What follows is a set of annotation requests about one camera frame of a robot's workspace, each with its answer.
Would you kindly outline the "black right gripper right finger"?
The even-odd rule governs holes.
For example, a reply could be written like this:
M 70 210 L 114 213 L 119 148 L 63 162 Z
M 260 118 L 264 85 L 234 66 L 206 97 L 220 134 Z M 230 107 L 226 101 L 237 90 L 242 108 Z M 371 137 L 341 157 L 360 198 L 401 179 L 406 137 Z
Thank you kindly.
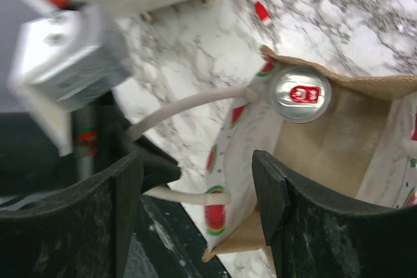
M 278 277 L 415 277 L 416 207 L 342 195 L 256 150 L 252 173 Z

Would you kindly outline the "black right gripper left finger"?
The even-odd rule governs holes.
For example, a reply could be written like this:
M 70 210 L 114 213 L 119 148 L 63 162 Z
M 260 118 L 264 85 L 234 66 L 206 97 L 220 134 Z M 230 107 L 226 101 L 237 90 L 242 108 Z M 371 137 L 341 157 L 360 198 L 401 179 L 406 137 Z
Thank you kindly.
M 123 277 L 143 178 L 137 152 L 24 210 L 1 212 L 2 277 Z

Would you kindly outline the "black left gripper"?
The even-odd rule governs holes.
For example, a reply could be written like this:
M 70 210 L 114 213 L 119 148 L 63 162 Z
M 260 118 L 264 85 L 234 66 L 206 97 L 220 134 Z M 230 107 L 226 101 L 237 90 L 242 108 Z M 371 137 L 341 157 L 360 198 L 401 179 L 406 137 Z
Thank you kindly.
M 27 113 L 1 114 L 1 209 L 25 210 L 62 190 L 90 180 L 134 150 L 143 171 L 134 190 L 142 194 L 181 176 L 178 161 L 142 135 L 132 143 L 125 134 L 131 123 L 112 92 L 70 114 L 74 151 L 60 156 L 57 147 Z

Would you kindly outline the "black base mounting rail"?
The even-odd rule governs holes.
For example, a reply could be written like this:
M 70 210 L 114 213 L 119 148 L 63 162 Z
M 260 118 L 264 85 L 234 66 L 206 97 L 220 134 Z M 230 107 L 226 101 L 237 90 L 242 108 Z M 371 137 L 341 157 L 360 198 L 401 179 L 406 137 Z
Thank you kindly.
M 201 260 L 206 241 L 181 204 L 141 196 L 125 277 L 229 277 L 218 258 Z

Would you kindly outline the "blue pepsi can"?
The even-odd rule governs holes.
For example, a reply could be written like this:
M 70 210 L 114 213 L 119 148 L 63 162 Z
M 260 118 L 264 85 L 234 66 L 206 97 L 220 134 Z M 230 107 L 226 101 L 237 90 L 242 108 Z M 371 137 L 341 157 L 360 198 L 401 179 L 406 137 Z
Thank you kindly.
M 330 80 L 305 66 L 293 66 L 276 74 L 268 95 L 275 111 L 289 122 L 302 124 L 319 118 L 332 99 Z

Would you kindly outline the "watermelon print canvas bag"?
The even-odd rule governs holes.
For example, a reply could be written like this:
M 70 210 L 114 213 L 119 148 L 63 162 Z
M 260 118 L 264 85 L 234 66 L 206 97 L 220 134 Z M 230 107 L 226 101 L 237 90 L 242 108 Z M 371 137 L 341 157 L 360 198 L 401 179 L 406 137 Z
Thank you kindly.
M 207 232 L 204 261 L 263 249 L 274 265 L 253 181 L 256 150 L 268 152 L 289 169 L 356 200 L 393 209 L 416 207 L 414 76 L 346 77 L 317 63 L 276 55 L 268 47 L 262 47 L 261 54 L 265 65 L 249 85 L 178 100 L 128 130 L 131 138 L 137 139 L 185 110 L 232 99 L 208 155 L 206 192 L 149 191 L 153 197 L 203 206 Z M 331 83 L 328 109 L 311 122 L 285 120 L 268 95 L 272 78 L 293 66 L 317 70 Z

